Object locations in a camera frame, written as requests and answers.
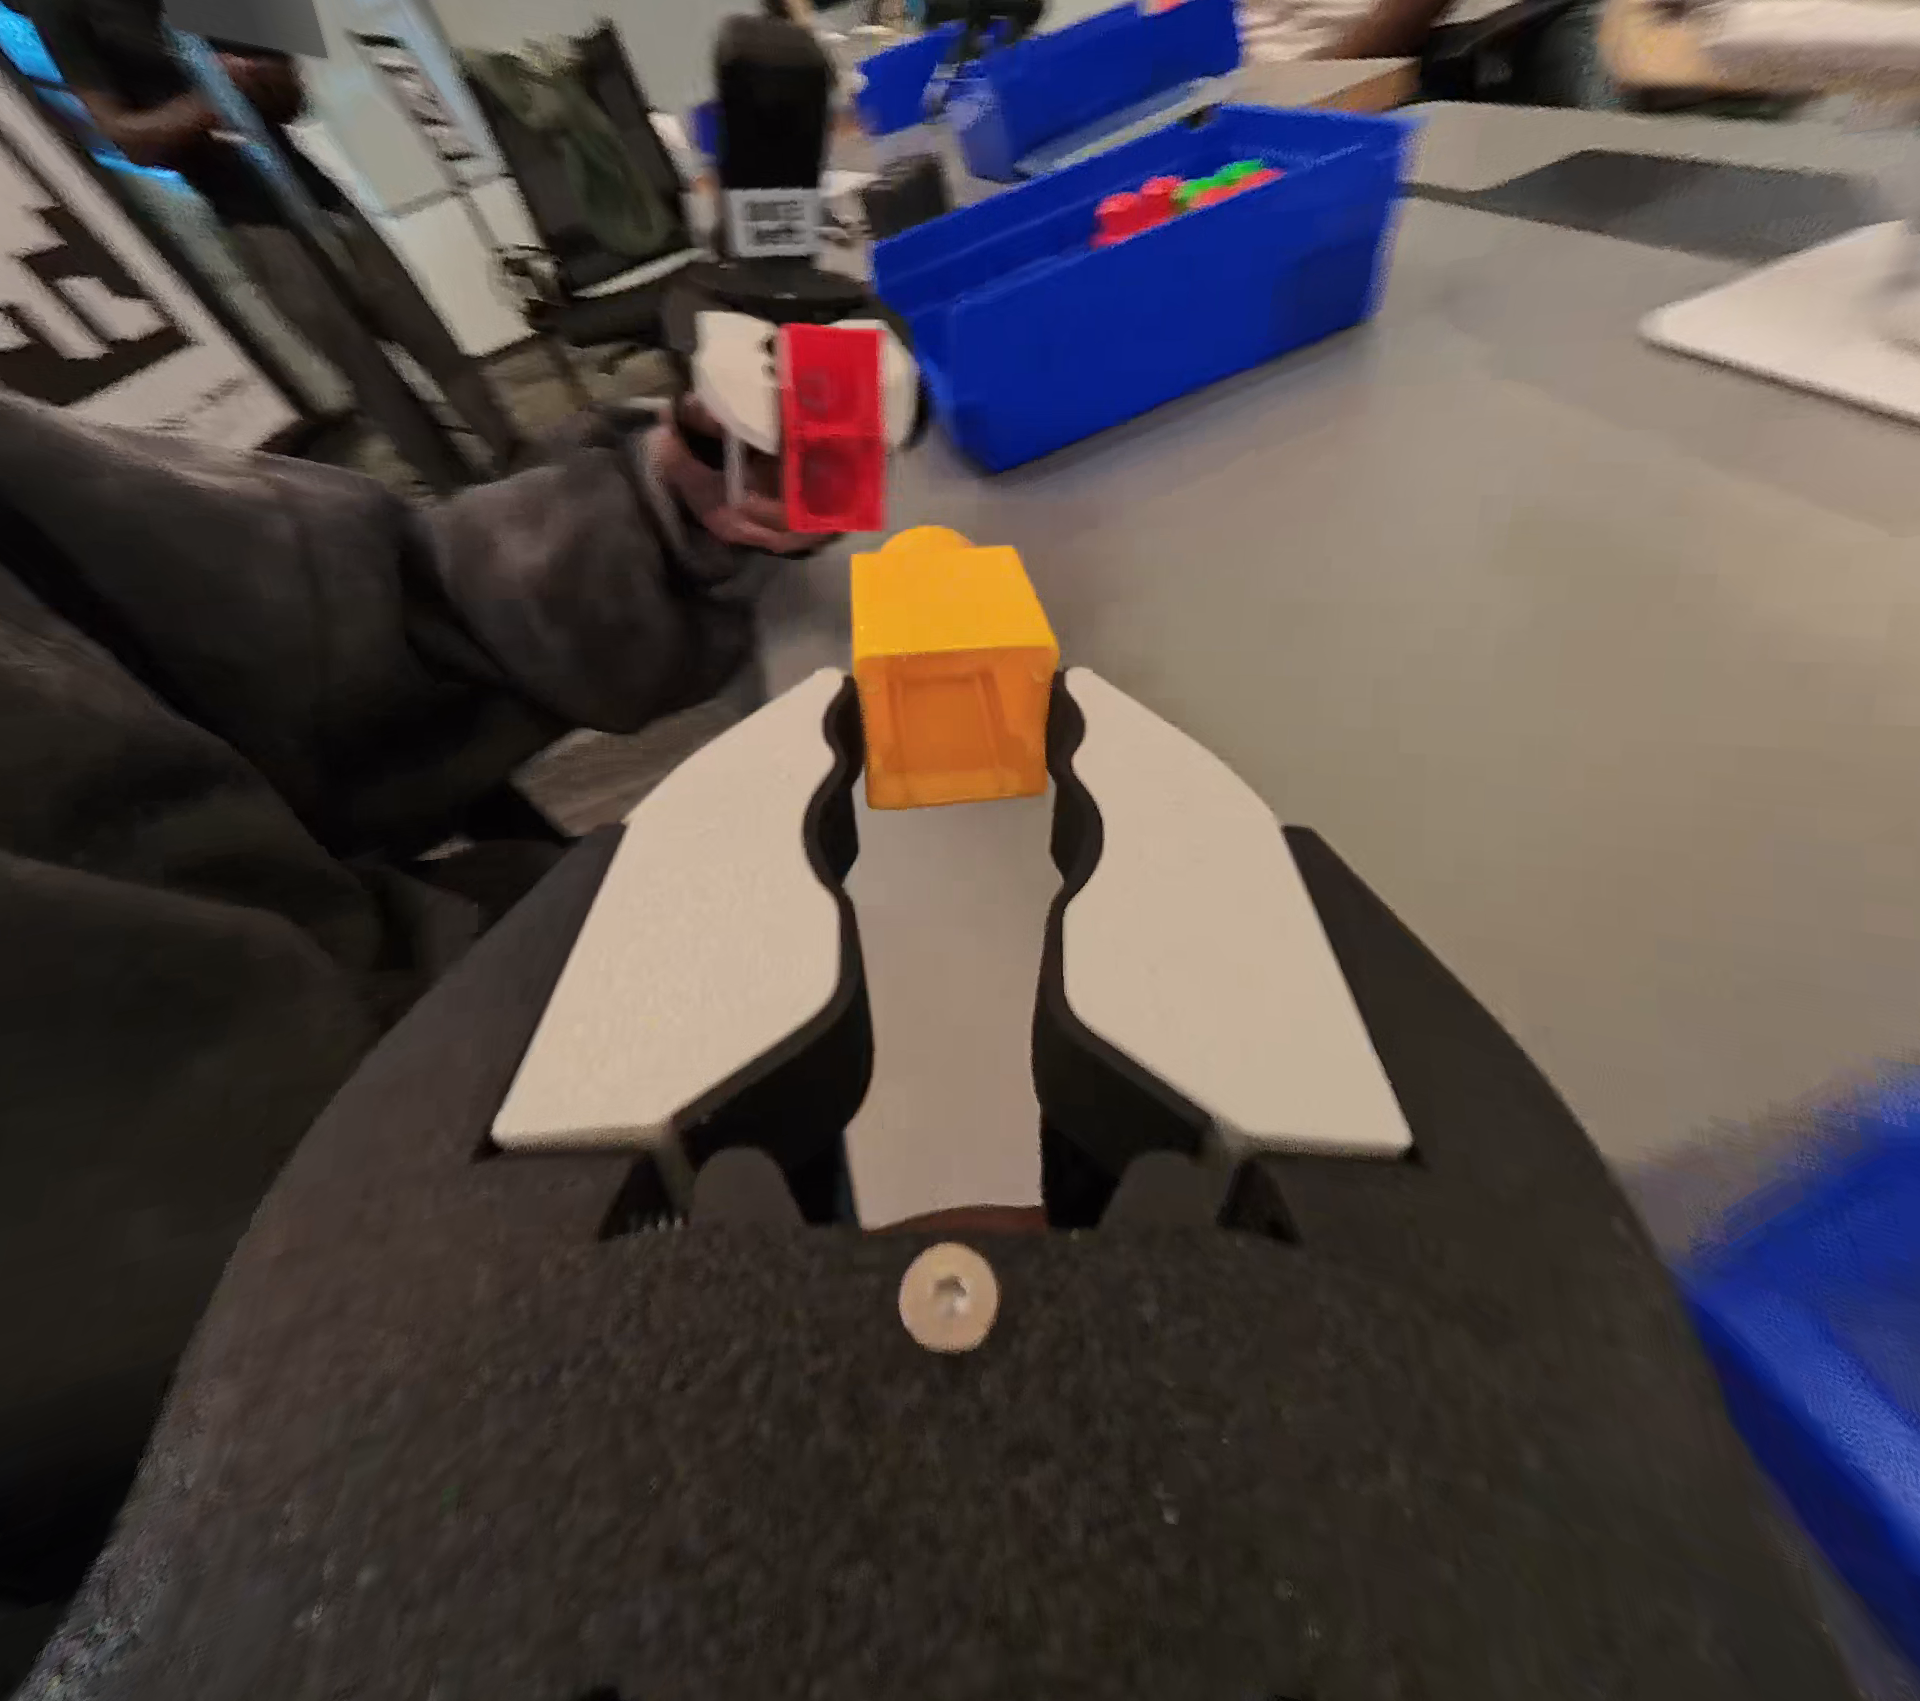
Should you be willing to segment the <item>blue divided plastic bin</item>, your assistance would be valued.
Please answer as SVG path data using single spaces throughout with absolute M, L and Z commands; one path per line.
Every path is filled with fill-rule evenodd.
M 1006 473 L 1368 322 L 1415 131 L 1214 107 L 875 244 L 875 295 L 947 441 Z M 1245 159 L 1284 179 L 1091 248 L 1101 198 Z

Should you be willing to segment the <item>black office chair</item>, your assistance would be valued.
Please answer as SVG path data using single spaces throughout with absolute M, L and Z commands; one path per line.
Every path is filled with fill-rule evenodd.
M 675 206 L 677 248 L 641 263 L 607 253 L 583 228 L 576 210 L 563 206 L 559 176 L 547 170 L 543 160 L 531 172 L 516 170 L 492 128 L 506 131 L 511 154 L 530 154 L 531 145 L 479 95 L 468 64 L 471 57 L 486 52 L 524 58 L 574 57 L 582 62 L 587 88 L 612 119 L 622 143 Z M 600 23 L 586 35 L 556 37 L 520 50 L 458 50 L 456 64 L 487 128 L 501 176 L 516 192 L 531 232 L 525 240 L 497 242 L 494 255 L 534 335 L 557 357 L 598 347 L 660 349 L 660 307 L 667 279 L 702 258 L 703 246 L 688 209 L 689 156 L 667 135 L 674 120 L 658 125 L 617 30 Z

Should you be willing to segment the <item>black cylindrical container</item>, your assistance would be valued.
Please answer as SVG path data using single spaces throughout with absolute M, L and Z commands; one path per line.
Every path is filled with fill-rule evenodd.
M 947 168 L 935 153 L 901 154 L 859 186 L 859 215 L 871 244 L 926 226 L 952 209 Z

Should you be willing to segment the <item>white folding book stand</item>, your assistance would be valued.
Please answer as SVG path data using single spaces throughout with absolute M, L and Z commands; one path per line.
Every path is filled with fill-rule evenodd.
M 1853 100 L 1915 128 L 1915 111 Z M 1889 220 L 1671 302 L 1646 318 L 1644 339 L 1915 424 L 1915 182 L 1906 188 Z

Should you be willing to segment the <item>yellow one-stud toy block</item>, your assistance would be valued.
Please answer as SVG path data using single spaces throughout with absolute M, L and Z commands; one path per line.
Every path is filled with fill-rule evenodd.
M 1020 553 L 920 527 L 851 554 L 847 579 L 867 806 L 1044 794 L 1060 642 Z

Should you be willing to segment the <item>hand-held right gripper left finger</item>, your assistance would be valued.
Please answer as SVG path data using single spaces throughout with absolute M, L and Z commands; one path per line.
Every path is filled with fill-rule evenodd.
M 702 1168 L 751 1150 L 808 1222 L 855 1220 L 861 762 L 851 679 L 821 669 L 636 804 L 492 1116 L 496 1150 L 627 1154 L 677 1211 Z

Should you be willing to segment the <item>printed tag board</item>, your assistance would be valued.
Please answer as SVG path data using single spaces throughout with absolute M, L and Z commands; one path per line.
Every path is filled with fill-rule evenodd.
M 3 9 L 3 392 L 142 436 L 241 451 L 306 436 L 318 419 L 298 387 L 64 99 L 35 35 Z

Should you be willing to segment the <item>green backpack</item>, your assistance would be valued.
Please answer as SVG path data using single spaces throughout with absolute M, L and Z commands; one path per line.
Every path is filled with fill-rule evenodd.
M 559 179 L 562 204 L 600 248 L 641 263 L 679 246 L 675 206 L 622 143 L 578 58 L 486 52 L 471 57 L 468 71 L 500 119 L 531 145 L 530 154 L 511 154 L 508 131 L 494 126 L 500 153 L 522 175 L 543 160 Z

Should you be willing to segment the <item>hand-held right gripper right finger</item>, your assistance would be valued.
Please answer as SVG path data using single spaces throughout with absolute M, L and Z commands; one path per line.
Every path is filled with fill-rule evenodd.
M 1267 1163 L 1407 1160 L 1410 1123 L 1270 806 L 1084 667 L 1053 681 L 1045 762 L 1045 1220 L 1284 1229 Z

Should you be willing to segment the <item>person's left hand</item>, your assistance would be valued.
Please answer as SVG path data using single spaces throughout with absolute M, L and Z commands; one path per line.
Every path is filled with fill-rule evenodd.
M 689 392 L 648 434 L 652 470 L 707 537 L 734 551 L 809 559 L 837 535 L 804 533 L 788 511 L 780 455 L 730 436 Z

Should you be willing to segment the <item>red two-stud toy block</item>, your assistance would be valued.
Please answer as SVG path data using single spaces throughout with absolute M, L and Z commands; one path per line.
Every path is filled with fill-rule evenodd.
M 780 486 L 800 535 L 873 535 L 886 516 L 886 355 L 880 331 L 780 326 Z

